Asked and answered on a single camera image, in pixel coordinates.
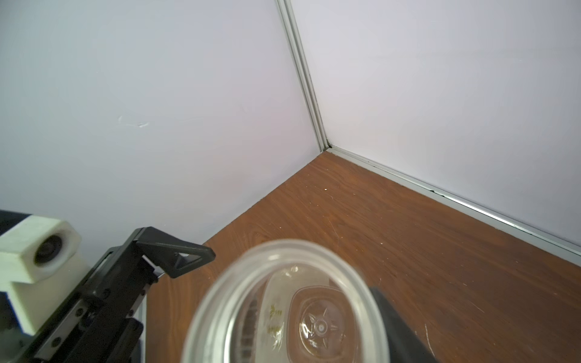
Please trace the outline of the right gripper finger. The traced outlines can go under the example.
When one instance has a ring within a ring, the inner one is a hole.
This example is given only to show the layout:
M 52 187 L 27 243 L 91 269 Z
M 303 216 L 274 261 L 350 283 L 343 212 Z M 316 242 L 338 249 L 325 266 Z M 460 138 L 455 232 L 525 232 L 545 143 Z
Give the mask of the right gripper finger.
M 377 288 L 370 291 L 378 305 L 387 334 L 390 361 L 395 363 L 437 363 L 434 354 L 421 342 L 403 318 Z

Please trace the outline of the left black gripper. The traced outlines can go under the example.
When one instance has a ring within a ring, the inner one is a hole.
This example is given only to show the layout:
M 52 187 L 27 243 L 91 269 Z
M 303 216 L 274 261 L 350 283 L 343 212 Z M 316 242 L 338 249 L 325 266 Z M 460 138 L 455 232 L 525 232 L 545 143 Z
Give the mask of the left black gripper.
M 19 354 L 19 362 L 140 362 L 139 304 L 157 281 L 143 255 L 169 277 L 211 263 L 215 252 L 154 227 L 136 244 L 109 249 Z

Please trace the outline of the green label clear bottle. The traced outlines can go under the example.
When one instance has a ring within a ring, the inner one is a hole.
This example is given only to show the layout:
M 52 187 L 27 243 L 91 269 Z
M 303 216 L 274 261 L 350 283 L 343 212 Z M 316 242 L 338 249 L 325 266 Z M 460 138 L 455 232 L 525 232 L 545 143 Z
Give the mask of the green label clear bottle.
M 184 362 L 388 362 L 378 304 L 329 249 L 275 240 L 250 249 L 200 302 Z

